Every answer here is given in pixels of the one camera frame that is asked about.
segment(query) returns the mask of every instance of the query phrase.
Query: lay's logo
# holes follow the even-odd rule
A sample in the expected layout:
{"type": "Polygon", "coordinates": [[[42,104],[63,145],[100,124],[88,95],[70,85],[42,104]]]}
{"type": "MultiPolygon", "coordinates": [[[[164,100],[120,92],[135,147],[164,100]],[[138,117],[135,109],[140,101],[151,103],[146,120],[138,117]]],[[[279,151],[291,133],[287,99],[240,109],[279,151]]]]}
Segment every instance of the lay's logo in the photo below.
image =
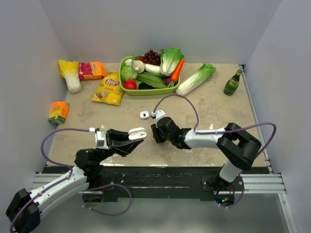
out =
{"type": "Polygon", "coordinates": [[[105,84],[108,84],[108,85],[113,85],[113,86],[116,86],[116,85],[119,85],[119,81],[114,81],[112,79],[107,79],[105,84]]]}

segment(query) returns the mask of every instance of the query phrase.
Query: robotic arm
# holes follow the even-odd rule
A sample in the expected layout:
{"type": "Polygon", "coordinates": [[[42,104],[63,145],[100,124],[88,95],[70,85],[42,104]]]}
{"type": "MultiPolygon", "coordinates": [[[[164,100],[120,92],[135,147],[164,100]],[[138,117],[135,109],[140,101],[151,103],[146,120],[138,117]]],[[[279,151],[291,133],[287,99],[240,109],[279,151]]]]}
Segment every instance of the robotic arm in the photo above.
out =
{"type": "Polygon", "coordinates": [[[67,172],[43,187],[30,192],[21,189],[15,194],[6,211],[11,222],[20,209],[39,194],[39,197],[32,201],[17,217],[14,224],[16,232],[31,232],[39,225],[41,219],[56,206],[81,191],[100,186],[100,171],[103,168],[100,162],[115,153],[122,157],[127,156],[147,136],[144,128],[131,129],[129,132],[111,129],[106,133],[90,128],[90,132],[95,134],[96,148],[79,150],[76,153],[74,162],[77,166],[73,167],[71,176],[69,176],[70,172],[67,172]]]}
{"type": "Polygon", "coordinates": [[[178,149],[215,148],[224,153],[228,162],[217,177],[208,181],[214,188],[229,186],[243,170],[250,170],[261,147],[260,141],[246,131],[217,133],[240,129],[235,123],[217,130],[198,130],[195,133],[191,128],[180,129],[163,110],[157,110],[151,117],[156,119],[151,129],[157,143],[169,141],[178,149]]]}

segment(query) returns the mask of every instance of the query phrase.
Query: gray floor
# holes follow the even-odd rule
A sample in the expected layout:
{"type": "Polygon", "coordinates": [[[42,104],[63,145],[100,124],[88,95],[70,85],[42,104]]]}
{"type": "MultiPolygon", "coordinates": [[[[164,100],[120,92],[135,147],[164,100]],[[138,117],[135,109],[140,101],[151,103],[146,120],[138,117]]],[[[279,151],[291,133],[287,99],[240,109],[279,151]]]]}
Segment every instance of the gray floor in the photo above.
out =
{"type": "MultiPolygon", "coordinates": [[[[101,210],[126,208],[128,199],[102,203],[101,210]]],[[[34,233],[287,233],[277,195],[245,195],[232,209],[199,200],[134,199],[122,216],[81,208],[76,195],[43,219],[34,233]]]]}

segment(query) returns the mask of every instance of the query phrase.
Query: bunch of red grapes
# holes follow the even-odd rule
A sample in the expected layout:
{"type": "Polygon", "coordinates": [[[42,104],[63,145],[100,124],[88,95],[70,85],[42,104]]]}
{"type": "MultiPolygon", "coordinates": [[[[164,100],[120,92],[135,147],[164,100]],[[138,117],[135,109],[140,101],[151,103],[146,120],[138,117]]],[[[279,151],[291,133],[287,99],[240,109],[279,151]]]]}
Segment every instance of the bunch of red grapes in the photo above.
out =
{"type": "Polygon", "coordinates": [[[161,64],[160,54],[154,52],[153,50],[149,50],[143,57],[139,57],[138,60],[143,63],[148,63],[152,65],[159,66],[161,64]]]}

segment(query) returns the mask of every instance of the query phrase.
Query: green bottle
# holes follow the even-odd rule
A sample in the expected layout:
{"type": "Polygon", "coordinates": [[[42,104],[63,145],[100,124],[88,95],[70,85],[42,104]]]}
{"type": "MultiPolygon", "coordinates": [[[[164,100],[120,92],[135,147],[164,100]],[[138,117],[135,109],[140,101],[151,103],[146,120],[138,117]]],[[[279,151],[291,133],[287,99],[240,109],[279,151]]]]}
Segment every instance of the green bottle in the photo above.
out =
{"type": "Polygon", "coordinates": [[[240,82],[240,75],[242,74],[242,72],[243,72],[242,70],[238,69],[237,73],[226,83],[224,93],[227,96],[233,95],[233,93],[238,89],[240,82]]]}

